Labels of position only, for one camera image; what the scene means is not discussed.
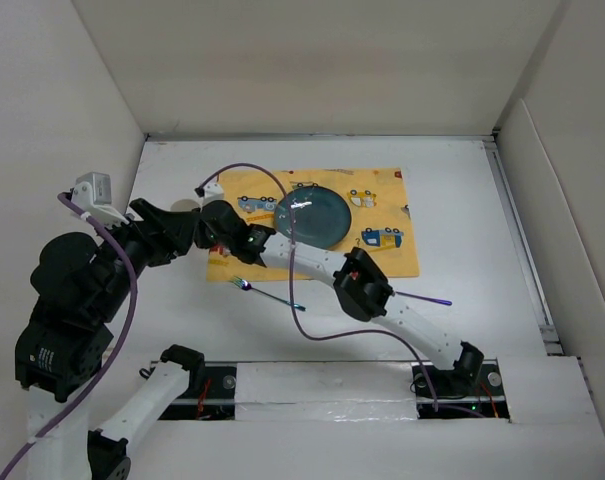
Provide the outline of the pink cup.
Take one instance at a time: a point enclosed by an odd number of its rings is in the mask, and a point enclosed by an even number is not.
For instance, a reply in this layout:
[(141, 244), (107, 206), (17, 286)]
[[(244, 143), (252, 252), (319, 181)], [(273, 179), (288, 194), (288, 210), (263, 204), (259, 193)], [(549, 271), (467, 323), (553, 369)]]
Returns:
[(192, 199), (180, 199), (174, 202), (171, 207), (171, 212), (188, 212), (198, 208), (199, 205)]

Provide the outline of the iridescent fork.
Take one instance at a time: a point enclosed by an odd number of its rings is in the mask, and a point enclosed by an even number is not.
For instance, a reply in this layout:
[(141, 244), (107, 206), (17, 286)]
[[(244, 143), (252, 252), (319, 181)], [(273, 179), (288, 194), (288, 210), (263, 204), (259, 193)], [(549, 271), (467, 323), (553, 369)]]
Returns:
[(243, 290), (243, 291), (253, 291), (253, 292), (256, 292), (259, 295), (262, 295), (262, 296), (264, 296), (266, 298), (274, 300), (274, 301), (276, 301), (278, 303), (282, 303), (284, 305), (291, 306), (295, 310), (302, 311), (302, 312), (306, 311), (306, 307), (305, 306), (303, 306), (301, 304), (298, 304), (298, 303), (295, 303), (295, 302), (292, 302), (291, 300), (279, 297), (277, 295), (271, 294), (271, 293), (266, 292), (266, 291), (264, 291), (262, 289), (259, 289), (259, 288), (255, 287), (255, 286), (253, 286), (248, 280), (245, 280), (245, 279), (243, 279), (241, 277), (233, 276), (229, 280), (229, 282), (232, 283), (233, 285), (235, 285), (237, 288)]

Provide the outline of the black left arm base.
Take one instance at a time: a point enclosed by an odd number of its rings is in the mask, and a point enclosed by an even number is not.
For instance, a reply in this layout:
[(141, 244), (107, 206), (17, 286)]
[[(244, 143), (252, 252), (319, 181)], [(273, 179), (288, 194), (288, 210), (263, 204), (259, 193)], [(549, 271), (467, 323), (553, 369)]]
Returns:
[(161, 414), (165, 421), (226, 421), (235, 419), (237, 365), (207, 363), (197, 393), (185, 393)]

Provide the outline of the purple iridescent spoon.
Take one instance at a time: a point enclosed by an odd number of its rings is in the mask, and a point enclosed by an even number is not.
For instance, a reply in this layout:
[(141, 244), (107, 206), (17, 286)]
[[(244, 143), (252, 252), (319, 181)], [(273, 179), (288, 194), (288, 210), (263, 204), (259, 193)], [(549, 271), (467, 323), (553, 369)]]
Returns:
[(420, 301), (424, 301), (424, 302), (430, 302), (430, 303), (443, 305), (443, 306), (452, 306), (453, 305), (453, 303), (451, 301), (445, 300), (445, 299), (439, 299), (439, 298), (428, 297), (428, 296), (423, 296), (423, 295), (416, 295), (416, 294), (411, 294), (411, 293), (402, 292), (402, 291), (396, 291), (395, 294), (398, 296), (401, 296), (401, 297), (411, 298), (414, 300), (420, 300)]

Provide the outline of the teal round plate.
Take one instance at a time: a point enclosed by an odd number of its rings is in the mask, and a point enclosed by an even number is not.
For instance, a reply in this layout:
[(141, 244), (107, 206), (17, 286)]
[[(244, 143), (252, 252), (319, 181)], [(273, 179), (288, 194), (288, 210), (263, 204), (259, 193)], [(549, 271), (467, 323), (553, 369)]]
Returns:
[(276, 206), (274, 228), (277, 232), (321, 249), (342, 242), (352, 224), (346, 201), (335, 191), (322, 186), (303, 186), (289, 192)]

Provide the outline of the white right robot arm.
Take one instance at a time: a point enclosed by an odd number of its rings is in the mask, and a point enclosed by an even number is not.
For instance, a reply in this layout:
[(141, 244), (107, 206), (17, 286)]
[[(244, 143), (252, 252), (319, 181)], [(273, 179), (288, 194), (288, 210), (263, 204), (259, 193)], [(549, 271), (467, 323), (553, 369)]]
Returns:
[(331, 287), (347, 316), (372, 322), (408, 342), (444, 371), (453, 392), (465, 394), (479, 384), (483, 353), (406, 305), (365, 250), (355, 247), (341, 254), (294, 242), (272, 228), (246, 223), (224, 200), (204, 205), (199, 220), (201, 236), (241, 262), (287, 268)]

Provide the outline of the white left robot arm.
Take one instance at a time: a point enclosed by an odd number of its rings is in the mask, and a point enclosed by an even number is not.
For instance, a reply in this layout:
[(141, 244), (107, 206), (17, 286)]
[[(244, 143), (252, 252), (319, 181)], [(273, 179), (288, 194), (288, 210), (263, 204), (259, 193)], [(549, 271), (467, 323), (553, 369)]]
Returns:
[(125, 479), (134, 447), (180, 396), (205, 385), (202, 353), (172, 345), (118, 416), (88, 426), (88, 399), (120, 353), (132, 326), (138, 279), (195, 243), (200, 211), (131, 204), (135, 220), (106, 228), (102, 240), (68, 232), (49, 241), (31, 275), (38, 299), (15, 347), (15, 378), (30, 394), (31, 479)]

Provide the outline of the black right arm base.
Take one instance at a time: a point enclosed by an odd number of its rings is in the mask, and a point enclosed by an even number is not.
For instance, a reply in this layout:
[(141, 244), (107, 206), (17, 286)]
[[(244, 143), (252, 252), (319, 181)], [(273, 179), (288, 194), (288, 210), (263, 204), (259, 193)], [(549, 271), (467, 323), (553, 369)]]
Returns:
[(506, 393), (496, 361), (483, 363), (479, 378), (470, 385), (454, 380), (446, 372), (426, 364), (425, 369), (434, 387), (438, 408), (421, 367), (412, 364), (410, 391), (416, 399), (419, 420), (449, 419), (510, 419)]

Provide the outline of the yellow cartoon print cloth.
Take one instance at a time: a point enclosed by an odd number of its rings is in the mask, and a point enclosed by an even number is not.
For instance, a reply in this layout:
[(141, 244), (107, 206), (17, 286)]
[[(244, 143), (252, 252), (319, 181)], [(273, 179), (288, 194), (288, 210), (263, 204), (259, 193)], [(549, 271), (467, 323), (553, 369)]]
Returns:
[(276, 206), (285, 194), (303, 186), (331, 189), (346, 201), (352, 224), (346, 238), (327, 250), (348, 253), (358, 247), (390, 278), (420, 275), (408, 198), (398, 167), (282, 170), (272, 177), (257, 170), (233, 169), (221, 173), (217, 182), (224, 189), (224, 199), (243, 220), (271, 228)]

